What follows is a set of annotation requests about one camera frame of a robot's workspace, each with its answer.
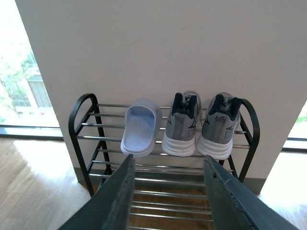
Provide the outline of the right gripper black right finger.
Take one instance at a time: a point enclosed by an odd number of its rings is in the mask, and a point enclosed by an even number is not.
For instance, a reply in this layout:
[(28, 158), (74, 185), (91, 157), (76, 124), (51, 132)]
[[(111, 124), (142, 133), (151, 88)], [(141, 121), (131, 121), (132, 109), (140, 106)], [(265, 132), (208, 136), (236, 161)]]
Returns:
[(221, 164), (204, 158), (204, 183), (217, 230), (296, 230)]

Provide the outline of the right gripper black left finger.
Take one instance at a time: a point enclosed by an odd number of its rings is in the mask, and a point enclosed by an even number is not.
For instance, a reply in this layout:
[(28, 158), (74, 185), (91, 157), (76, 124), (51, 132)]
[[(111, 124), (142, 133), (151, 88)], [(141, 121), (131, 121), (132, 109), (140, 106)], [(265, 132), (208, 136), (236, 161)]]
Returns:
[(93, 197), (61, 230), (126, 230), (135, 187), (135, 160), (130, 154)]

